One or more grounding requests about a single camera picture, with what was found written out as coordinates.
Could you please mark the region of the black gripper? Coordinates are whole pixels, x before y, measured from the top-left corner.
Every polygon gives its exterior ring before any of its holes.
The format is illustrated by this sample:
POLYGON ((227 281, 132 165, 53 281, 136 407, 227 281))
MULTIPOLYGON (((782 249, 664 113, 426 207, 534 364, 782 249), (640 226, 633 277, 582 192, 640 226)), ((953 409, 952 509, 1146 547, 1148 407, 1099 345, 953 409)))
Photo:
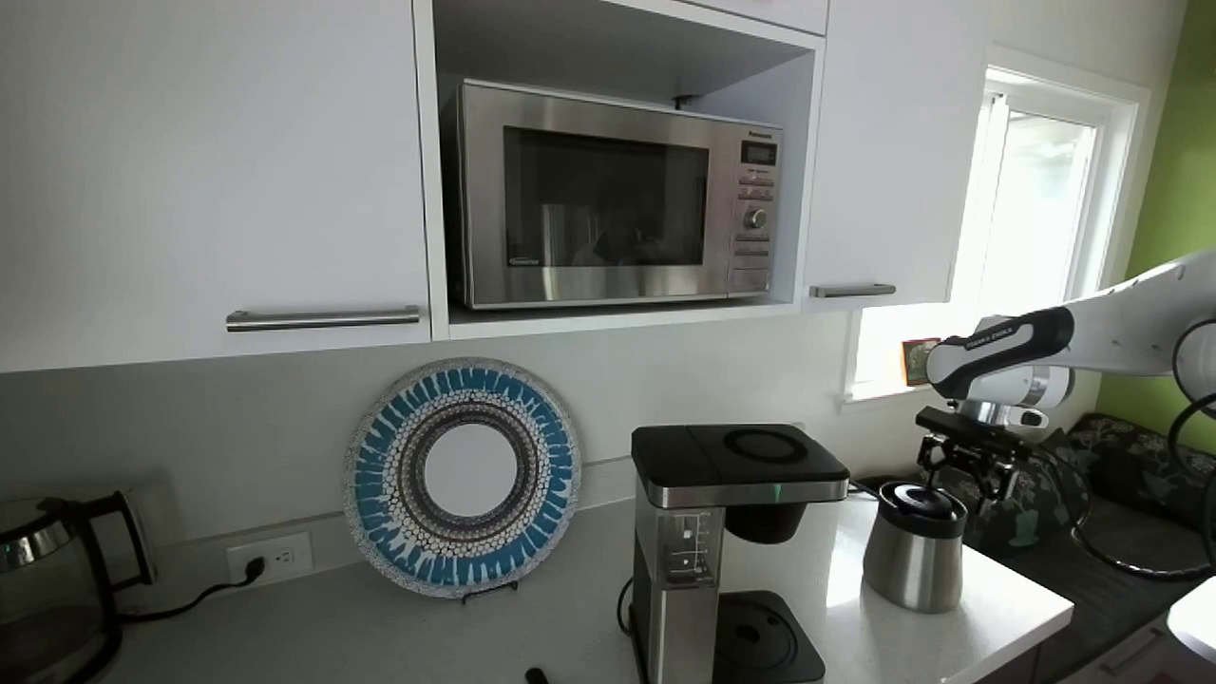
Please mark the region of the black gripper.
POLYGON ((924 407, 918 415, 924 428, 918 467, 921 476, 948 490, 953 476, 975 483, 975 501, 1008 501, 1020 483, 1020 467, 1033 448, 1003 424, 977 420, 967 409, 924 407))

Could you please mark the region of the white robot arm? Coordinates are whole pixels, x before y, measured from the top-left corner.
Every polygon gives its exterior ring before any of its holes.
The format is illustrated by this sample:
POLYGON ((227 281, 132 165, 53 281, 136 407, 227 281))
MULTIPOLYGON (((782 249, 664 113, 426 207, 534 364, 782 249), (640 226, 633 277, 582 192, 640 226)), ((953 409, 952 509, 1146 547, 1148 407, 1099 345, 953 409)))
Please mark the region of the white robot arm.
POLYGON ((1216 392, 1216 249, 1151 267, 1092 295, 1023 316, 990 316, 975 333, 905 345, 905 379, 928 382, 948 409, 921 409, 921 467, 975 471, 990 492, 1010 490, 1003 409, 1044 409, 1079 373, 1163 374, 1213 409, 1216 392))

